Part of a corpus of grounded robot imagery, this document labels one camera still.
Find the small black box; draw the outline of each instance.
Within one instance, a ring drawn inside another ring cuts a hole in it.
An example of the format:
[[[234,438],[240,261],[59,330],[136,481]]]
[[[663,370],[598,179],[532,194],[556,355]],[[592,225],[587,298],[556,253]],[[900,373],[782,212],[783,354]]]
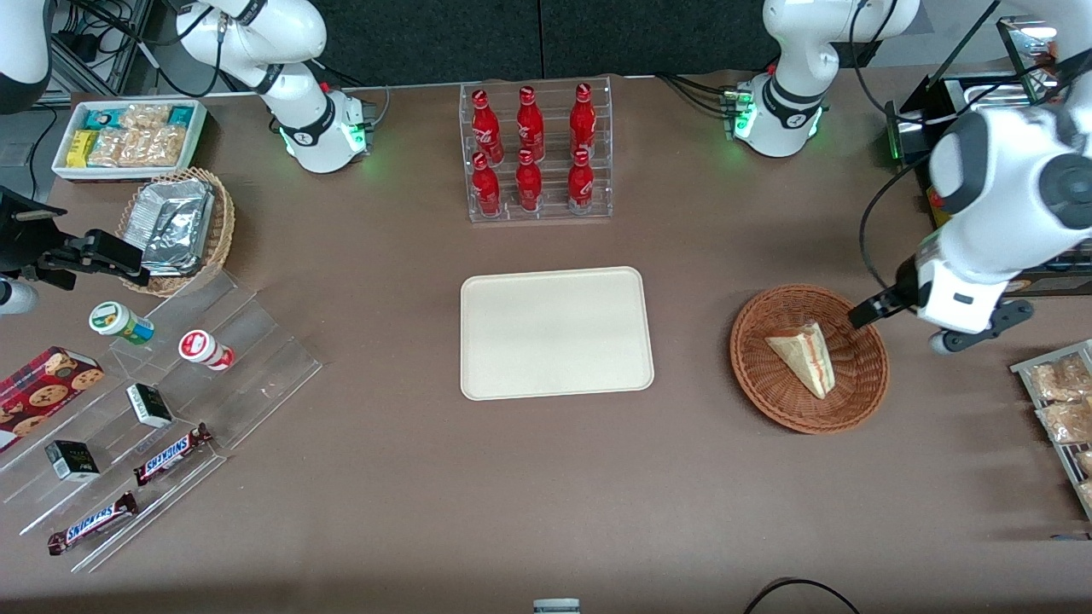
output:
[[[129,404],[136,412],[136,420],[142,424],[154,426],[155,428],[167,428],[170,426],[170,412],[167,404],[163,402],[159,391],[151,386],[134,383],[130,386],[126,393],[129,395]]]
[[[57,477],[69,482],[88,482],[98,475],[91,450],[80,441],[56,440],[46,446],[46,456],[57,472]]]

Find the black wall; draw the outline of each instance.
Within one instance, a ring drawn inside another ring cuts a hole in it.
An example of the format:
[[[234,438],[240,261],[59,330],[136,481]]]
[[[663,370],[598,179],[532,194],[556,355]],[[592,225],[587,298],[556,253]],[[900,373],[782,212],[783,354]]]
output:
[[[311,1],[322,61],[369,85],[760,70],[778,54],[762,0]]]

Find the red bottle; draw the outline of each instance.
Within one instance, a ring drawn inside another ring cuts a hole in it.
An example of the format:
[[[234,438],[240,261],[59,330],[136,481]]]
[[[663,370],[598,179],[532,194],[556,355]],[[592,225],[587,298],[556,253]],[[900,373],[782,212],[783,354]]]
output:
[[[477,197],[478,209],[486,217],[500,215],[500,181],[497,174],[489,168],[489,160],[483,152],[474,152],[474,196]]]
[[[569,170],[569,211],[583,215],[592,209],[592,181],[595,174],[587,166],[587,151],[580,150],[572,156],[574,164]]]
[[[489,108],[489,96],[485,90],[475,90],[471,94],[471,101],[474,102],[474,140],[477,141],[478,149],[488,156],[489,166],[497,166],[505,160],[497,114]]]
[[[515,185],[520,189],[520,206],[529,213],[538,211],[543,202],[543,173],[535,164],[531,150],[520,150],[520,167],[515,169]]]
[[[592,86],[577,85],[577,104],[569,114],[569,149],[573,156],[580,150],[587,157],[595,157],[595,107],[592,106]]]
[[[546,157],[546,127],[543,111],[535,104],[534,87],[520,87],[520,113],[515,114],[515,123],[520,127],[520,146],[531,150],[535,162],[542,162]]]

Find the brown table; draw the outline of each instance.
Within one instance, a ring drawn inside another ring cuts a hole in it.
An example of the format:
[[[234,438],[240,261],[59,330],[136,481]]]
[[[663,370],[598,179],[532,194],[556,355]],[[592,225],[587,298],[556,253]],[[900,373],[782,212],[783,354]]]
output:
[[[887,96],[921,74],[869,71]],[[773,285],[875,292],[856,228],[891,176],[881,116],[842,74],[814,141],[767,160],[662,83],[614,85],[614,220],[530,228],[466,221],[456,87],[395,91],[375,155],[329,176],[285,154],[259,99],[209,99],[197,163],[238,208],[228,269],[328,366],[95,574],[3,527],[0,611],[521,613],[574,595],[589,614],[738,612],[793,575],[865,612],[1092,599],[1089,546],[1046,541],[1088,524],[1007,369],[1092,336],[1092,299],[1038,300],[951,357],[924,322],[882,322],[881,410],[843,435],[790,433],[741,397],[727,331]],[[66,229],[112,229],[132,190],[57,181],[50,204],[72,211]],[[919,205],[907,180],[876,212],[888,274],[930,229]],[[644,276],[650,389],[463,398],[466,278],[620,264]],[[107,298],[153,306],[102,275],[46,287],[0,322],[0,373],[48,344],[104,351],[85,321]],[[778,599],[832,603],[805,591]]]

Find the wicker basket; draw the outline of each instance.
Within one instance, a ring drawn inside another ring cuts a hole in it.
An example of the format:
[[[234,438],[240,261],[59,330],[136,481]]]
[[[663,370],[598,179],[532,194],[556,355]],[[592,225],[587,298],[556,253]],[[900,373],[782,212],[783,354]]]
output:
[[[193,275],[187,278],[152,278],[147,287],[141,287],[131,282],[122,280],[129,290],[143,294],[154,294],[164,298],[173,296],[190,280],[197,278],[211,279],[214,273],[224,267],[227,253],[232,249],[232,233],[235,231],[235,204],[232,202],[232,194],[224,189],[224,184],[215,175],[201,168],[187,168],[178,173],[171,173],[152,179],[150,184],[164,181],[181,181],[182,179],[202,179],[212,185],[216,190],[216,200],[213,203],[212,221],[209,223],[209,235],[205,239],[204,255],[202,256],[201,269]],[[126,227],[129,225],[129,215],[132,214],[133,204],[136,202],[136,194],[129,199],[129,206],[121,214],[121,223],[118,224],[119,237],[124,236]]]
[[[840,433],[859,426],[887,393],[890,367],[874,327],[854,330],[853,304],[814,285],[784,285],[750,299],[736,317],[729,341],[732,369],[759,410],[800,433]],[[834,389],[816,399],[767,344],[771,332],[819,322],[834,365]]]

